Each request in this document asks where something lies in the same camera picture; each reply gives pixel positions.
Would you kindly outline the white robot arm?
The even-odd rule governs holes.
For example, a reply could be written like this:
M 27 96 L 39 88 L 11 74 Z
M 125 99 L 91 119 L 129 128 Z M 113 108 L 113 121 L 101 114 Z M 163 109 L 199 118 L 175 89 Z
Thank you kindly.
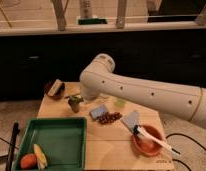
M 206 88 L 120 76 L 114 68 L 111 56 L 98 54 L 80 74 L 82 97 L 116 96 L 206 129 Z

